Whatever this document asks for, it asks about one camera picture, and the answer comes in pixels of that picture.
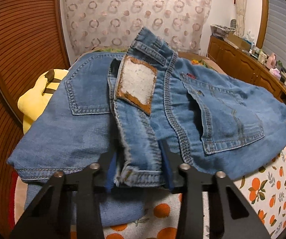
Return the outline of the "blue denim jeans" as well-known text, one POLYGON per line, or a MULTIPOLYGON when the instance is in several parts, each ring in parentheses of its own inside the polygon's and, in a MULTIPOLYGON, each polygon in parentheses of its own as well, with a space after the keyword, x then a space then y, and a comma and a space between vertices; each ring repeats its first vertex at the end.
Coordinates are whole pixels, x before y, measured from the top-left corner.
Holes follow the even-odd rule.
POLYGON ((144 215, 144 190, 162 186, 159 141, 204 173, 236 180, 286 145, 286 105, 263 87, 180 58, 140 30, 127 52, 89 52, 71 67, 8 163, 28 185, 29 205, 58 170, 96 162, 119 140, 111 186, 138 192, 104 195, 105 227, 144 215))

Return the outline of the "orange print bed sheet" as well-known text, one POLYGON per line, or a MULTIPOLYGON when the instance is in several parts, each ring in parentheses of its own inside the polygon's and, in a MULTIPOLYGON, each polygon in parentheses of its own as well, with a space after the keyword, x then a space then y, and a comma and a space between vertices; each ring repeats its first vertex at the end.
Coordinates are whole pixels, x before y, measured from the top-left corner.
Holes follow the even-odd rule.
MULTIPOLYGON (((286 147, 251 175, 235 181, 251 203, 271 238, 286 228, 286 147)), ((174 238, 182 195, 165 191, 148 194, 145 213, 132 222, 105 227, 105 238, 174 238)))

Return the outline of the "yellow plush toy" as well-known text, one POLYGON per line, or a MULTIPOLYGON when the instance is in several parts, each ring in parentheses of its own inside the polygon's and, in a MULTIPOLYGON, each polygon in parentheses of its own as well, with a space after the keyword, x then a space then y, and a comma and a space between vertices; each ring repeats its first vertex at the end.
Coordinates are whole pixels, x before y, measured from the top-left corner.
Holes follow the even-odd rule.
POLYGON ((19 97, 17 106, 23 113, 23 134, 43 113, 68 70, 51 69, 39 76, 33 88, 19 97))

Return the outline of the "wooden sideboard cabinet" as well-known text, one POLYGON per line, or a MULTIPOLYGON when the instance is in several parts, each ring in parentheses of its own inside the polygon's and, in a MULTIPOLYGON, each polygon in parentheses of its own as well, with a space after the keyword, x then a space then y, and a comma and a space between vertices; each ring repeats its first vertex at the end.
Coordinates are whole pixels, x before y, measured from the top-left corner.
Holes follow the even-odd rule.
POLYGON ((286 105, 286 86, 254 58, 214 35, 210 37, 207 54, 226 74, 264 87, 286 105))

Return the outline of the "pink bottle on sideboard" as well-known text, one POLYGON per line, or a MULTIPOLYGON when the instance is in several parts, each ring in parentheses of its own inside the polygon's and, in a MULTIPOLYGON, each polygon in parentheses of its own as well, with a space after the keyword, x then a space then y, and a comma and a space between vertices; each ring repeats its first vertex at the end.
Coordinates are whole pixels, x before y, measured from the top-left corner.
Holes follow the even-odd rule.
POLYGON ((275 68, 276 68, 276 64, 277 64, 276 55, 275 55, 275 53, 272 53, 272 54, 268 57, 268 59, 267 59, 267 61, 266 61, 266 67, 267 67, 268 69, 275 69, 275 68))

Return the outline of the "cardboard box on sideboard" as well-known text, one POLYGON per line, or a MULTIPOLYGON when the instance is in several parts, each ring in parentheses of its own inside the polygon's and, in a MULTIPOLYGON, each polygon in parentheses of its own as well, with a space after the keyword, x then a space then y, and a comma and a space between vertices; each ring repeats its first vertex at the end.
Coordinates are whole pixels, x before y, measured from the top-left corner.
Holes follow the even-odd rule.
POLYGON ((246 40, 234 35, 232 32, 228 34, 227 40, 237 46, 240 50, 249 51, 251 48, 251 44, 249 44, 246 40))

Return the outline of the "brown louvered wardrobe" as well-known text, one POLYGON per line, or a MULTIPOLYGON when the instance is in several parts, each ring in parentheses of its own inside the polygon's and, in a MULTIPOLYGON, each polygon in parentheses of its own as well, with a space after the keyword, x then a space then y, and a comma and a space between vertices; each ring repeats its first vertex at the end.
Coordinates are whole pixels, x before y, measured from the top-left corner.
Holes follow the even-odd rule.
POLYGON ((22 138, 18 98, 37 78, 70 65, 60 0, 0 0, 0 237, 14 226, 16 173, 7 159, 22 138))

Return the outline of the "wicker basket on sideboard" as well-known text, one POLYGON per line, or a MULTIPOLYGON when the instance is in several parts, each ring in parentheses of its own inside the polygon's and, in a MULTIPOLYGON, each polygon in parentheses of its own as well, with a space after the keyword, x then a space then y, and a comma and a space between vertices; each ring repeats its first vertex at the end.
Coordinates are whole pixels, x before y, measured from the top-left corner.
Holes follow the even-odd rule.
POLYGON ((235 31, 236 28, 234 27, 227 27, 215 24, 211 25, 212 35, 215 35, 217 37, 226 38, 230 33, 234 33, 235 31))

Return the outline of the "pink circle pattern curtain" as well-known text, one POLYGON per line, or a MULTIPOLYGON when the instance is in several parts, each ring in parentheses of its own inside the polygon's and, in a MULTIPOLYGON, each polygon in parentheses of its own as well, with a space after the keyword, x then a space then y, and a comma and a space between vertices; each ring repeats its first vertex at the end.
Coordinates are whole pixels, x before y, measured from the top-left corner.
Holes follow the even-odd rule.
POLYGON ((177 51, 197 53, 212 0, 63 0, 77 55, 93 48, 129 47, 146 27, 177 51))

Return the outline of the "cream tied window curtain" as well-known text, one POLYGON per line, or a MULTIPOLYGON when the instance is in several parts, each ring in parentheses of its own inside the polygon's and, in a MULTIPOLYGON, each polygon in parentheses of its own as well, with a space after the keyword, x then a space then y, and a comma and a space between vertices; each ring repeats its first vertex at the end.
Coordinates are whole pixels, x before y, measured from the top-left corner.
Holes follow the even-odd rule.
POLYGON ((236 32, 235 35, 243 37, 245 33, 247 0, 236 0, 236 32))

